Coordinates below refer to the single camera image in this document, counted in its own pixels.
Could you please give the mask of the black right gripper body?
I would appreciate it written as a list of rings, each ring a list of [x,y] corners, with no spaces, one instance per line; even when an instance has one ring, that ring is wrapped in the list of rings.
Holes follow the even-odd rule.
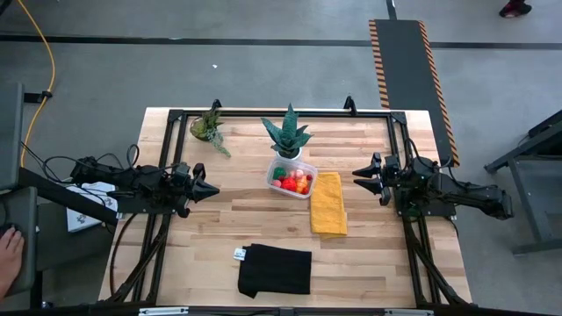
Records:
[[[381,205],[388,205],[392,197],[391,188],[396,188],[399,184],[400,158],[396,154],[382,158],[380,153],[375,152],[371,161],[377,167],[373,177],[375,193],[379,194],[379,203]]]

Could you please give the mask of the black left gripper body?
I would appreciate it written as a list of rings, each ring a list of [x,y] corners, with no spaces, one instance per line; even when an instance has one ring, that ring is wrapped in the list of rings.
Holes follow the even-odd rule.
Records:
[[[190,175],[191,167],[186,162],[179,162],[172,168],[171,186],[174,196],[177,198],[177,214],[180,218],[187,218],[190,214],[188,204],[192,197],[193,180],[201,175],[206,177],[204,164],[198,162]]]

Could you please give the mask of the yellow cloth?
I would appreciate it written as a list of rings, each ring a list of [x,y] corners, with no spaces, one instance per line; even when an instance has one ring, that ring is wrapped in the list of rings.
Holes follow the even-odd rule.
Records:
[[[311,230],[323,240],[348,234],[342,181],[337,172],[319,173],[310,197]]]

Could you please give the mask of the clear plastic tupperware container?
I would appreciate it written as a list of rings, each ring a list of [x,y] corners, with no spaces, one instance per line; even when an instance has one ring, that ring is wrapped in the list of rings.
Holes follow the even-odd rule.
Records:
[[[290,177],[289,176],[290,172],[293,171],[293,170],[297,170],[297,169],[303,170],[304,176],[307,176],[309,174],[313,175],[313,180],[308,181],[309,193],[306,194],[306,195],[302,195],[302,194],[297,193],[296,191],[292,192],[292,191],[288,191],[288,190],[283,190],[281,187],[279,188],[279,187],[276,187],[276,186],[272,185],[272,182],[274,180],[272,178],[273,177],[273,171],[276,167],[281,167],[281,168],[285,169],[285,171],[286,171],[285,178]],[[306,164],[306,163],[304,163],[302,161],[298,161],[298,160],[290,160],[290,159],[285,159],[283,157],[276,157],[270,163],[270,166],[267,170],[267,175],[266,175],[265,180],[266,180],[267,186],[270,189],[272,189],[276,192],[279,192],[281,194],[285,194],[286,196],[289,196],[289,197],[292,197],[292,198],[308,199],[312,195],[313,188],[316,184],[317,177],[318,177],[318,170],[317,170],[317,168],[313,167],[312,165]]]

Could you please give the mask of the succulent plant in dark pot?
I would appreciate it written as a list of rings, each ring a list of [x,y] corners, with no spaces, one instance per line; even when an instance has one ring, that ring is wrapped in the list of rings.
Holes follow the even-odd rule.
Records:
[[[221,112],[216,109],[203,112],[198,118],[195,118],[190,125],[190,133],[198,140],[208,142],[225,155],[227,158],[231,157],[230,152],[223,146],[224,138],[219,131],[219,122]]]

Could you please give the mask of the snake plant in white pot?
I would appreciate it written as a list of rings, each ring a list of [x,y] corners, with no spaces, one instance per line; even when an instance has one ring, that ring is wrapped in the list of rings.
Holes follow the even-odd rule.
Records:
[[[267,118],[261,118],[263,126],[274,142],[270,148],[280,157],[297,159],[301,154],[301,148],[313,137],[312,134],[306,133],[307,126],[298,127],[298,119],[299,115],[292,104],[288,105],[281,127],[275,126]]]

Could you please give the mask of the black folded cloth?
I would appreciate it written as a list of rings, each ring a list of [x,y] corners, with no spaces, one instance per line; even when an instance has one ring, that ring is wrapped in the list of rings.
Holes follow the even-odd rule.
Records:
[[[243,246],[245,260],[239,261],[238,291],[250,298],[258,292],[309,295],[312,253],[263,244]]]

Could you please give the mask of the white box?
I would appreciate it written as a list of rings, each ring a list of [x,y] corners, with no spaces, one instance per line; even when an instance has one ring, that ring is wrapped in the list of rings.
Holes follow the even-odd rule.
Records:
[[[67,186],[66,189],[113,210],[117,219],[122,218],[122,215],[118,213],[117,200],[108,196],[108,192],[116,190],[113,184],[103,182],[72,184]],[[102,221],[99,219],[94,219],[70,208],[67,209],[67,230],[69,233],[76,233],[101,223]]]

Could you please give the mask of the black floor mat striped edges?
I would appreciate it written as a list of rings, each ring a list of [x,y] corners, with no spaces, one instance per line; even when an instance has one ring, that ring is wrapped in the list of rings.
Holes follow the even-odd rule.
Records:
[[[440,161],[460,165],[443,90],[436,71],[426,26],[419,20],[369,21],[381,106],[427,111]]]

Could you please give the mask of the black diagonal stand beam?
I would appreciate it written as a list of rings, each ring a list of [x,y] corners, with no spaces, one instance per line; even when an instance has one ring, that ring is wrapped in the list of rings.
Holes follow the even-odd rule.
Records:
[[[19,168],[18,185],[34,187],[37,189],[40,197],[91,218],[98,219],[106,224],[116,226],[118,223],[116,212],[110,208],[98,204],[79,193],[68,190],[57,183],[53,183],[29,169]]]

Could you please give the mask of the grey metal side table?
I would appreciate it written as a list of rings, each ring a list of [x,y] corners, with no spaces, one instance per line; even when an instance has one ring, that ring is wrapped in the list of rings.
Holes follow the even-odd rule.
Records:
[[[529,129],[509,152],[484,166],[487,173],[510,169],[534,241],[512,249],[526,255],[562,249],[550,217],[562,216],[562,110]]]

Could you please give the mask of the grey desk panel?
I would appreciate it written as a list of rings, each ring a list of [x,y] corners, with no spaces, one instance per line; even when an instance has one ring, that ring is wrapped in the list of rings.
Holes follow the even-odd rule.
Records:
[[[0,83],[0,190],[18,183],[23,100],[21,83]]]
[[[27,187],[0,194],[0,236],[14,226],[25,239],[18,277],[7,296],[30,290],[35,282],[37,244],[37,190]]]

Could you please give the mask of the person's hand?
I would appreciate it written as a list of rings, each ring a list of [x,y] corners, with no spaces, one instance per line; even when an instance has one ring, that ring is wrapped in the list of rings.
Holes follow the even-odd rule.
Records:
[[[14,226],[0,237],[0,300],[4,299],[18,277],[25,239]]]

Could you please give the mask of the person's foot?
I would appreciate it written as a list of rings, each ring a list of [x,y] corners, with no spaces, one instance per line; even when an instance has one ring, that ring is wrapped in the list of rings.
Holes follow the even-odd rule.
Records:
[[[526,0],[509,0],[499,11],[502,18],[517,18],[531,12],[532,6]]]

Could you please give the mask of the black metal table frame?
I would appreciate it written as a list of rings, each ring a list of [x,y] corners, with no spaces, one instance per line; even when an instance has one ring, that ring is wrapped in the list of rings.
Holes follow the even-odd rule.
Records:
[[[191,205],[190,215],[171,220],[156,303],[212,307],[219,313],[337,312],[351,308],[412,308],[415,295],[403,221],[392,205],[354,182],[373,153],[402,151],[412,139],[419,152],[437,158],[427,111],[310,109],[299,123],[312,134],[302,159],[342,180],[348,233],[323,239],[310,227],[305,199],[275,192],[265,182],[274,158],[263,119],[280,125],[281,109],[224,109],[220,130],[228,154],[186,136],[182,158],[203,163],[207,181],[220,192]],[[253,243],[312,254],[307,295],[259,292],[254,298],[237,287],[237,248]]]

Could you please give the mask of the silver metal bracket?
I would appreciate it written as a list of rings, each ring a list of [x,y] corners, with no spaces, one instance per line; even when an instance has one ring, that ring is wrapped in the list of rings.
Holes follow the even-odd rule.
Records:
[[[188,306],[142,308],[138,312],[138,316],[186,316],[188,314]]]
[[[435,316],[435,314],[430,310],[385,309],[384,316]]]

